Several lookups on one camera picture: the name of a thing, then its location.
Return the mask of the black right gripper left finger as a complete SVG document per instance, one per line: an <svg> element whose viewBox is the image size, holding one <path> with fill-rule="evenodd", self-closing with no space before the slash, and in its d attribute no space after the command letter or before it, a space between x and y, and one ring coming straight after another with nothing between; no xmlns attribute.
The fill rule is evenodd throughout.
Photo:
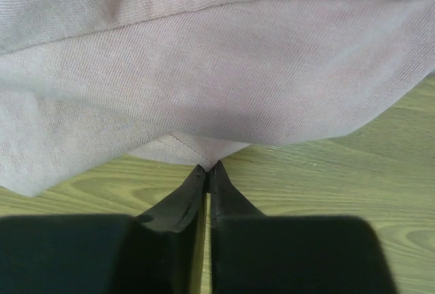
<svg viewBox="0 0 435 294"><path fill-rule="evenodd" d="M176 190L133 218L116 264L114 293L200 293L206 176L196 166Z"/></svg>

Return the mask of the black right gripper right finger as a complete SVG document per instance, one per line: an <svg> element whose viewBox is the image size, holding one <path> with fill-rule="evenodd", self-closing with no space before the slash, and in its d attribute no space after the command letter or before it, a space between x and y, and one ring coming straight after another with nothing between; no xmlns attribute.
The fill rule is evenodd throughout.
<svg viewBox="0 0 435 294"><path fill-rule="evenodd" d="M222 162L209 171L213 293L267 293L270 219L231 182Z"/></svg>

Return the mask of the pink printed t-shirt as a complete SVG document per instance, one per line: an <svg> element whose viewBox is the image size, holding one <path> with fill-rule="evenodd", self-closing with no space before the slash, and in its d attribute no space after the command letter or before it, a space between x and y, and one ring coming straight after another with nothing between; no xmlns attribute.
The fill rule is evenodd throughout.
<svg viewBox="0 0 435 294"><path fill-rule="evenodd" d="M345 136L434 70L434 0L1 0L1 186Z"/></svg>

